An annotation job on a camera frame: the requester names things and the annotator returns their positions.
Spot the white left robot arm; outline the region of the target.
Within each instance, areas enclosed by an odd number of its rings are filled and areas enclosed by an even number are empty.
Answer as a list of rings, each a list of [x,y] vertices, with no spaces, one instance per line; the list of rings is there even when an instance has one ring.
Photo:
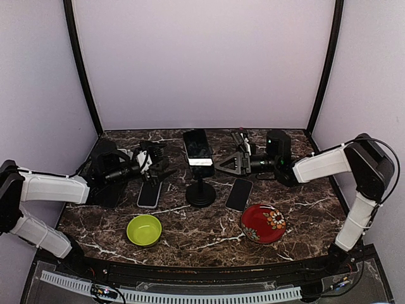
[[[74,275],[84,276],[89,261],[76,240],[32,215],[24,204],[62,202],[114,209],[130,180],[156,186],[174,173],[167,169],[164,148],[161,142],[141,141],[134,149],[121,149],[103,140],[73,175],[36,172],[6,160],[1,165],[1,233],[51,253]]]

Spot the purple phone dark screen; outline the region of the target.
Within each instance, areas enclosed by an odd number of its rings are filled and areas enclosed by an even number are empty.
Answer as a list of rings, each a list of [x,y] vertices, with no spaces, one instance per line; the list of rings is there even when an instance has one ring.
[[[93,203],[103,208],[115,209],[125,187],[124,184],[104,186],[93,193]]]

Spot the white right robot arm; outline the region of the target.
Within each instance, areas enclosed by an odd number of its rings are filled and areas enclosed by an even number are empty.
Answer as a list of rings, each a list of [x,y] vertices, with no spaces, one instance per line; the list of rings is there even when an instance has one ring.
[[[256,154],[254,144],[242,131],[232,132],[237,150],[215,163],[215,169],[238,176],[271,172],[277,182],[294,187],[316,179],[350,173],[356,195],[344,224],[323,260],[327,274],[347,265],[349,252],[370,229],[378,209],[399,182],[401,168],[395,151],[385,142],[361,133],[334,147],[293,159],[291,138],[282,130],[269,130],[266,151]]]

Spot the black pole phone stand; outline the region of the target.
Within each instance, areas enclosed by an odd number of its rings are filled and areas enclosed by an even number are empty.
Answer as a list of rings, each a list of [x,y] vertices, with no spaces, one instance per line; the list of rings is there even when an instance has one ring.
[[[192,178],[195,182],[186,187],[186,202],[196,208],[206,208],[212,205],[216,199],[214,187],[204,182],[202,177],[193,175]]]

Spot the black phone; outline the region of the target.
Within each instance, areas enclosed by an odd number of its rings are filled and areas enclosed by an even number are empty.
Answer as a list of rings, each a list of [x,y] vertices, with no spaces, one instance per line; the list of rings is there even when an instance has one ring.
[[[204,129],[183,133],[186,160],[193,179],[204,179],[215,174],[212,151]]]

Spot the lavender phone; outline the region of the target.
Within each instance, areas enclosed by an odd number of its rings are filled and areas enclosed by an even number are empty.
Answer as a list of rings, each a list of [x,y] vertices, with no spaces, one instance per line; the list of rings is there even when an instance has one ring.
[[[137,199],[137,207],[146,209],[155,209],[158,205],[162,183],[152,185],[144,182],[141,186]]]

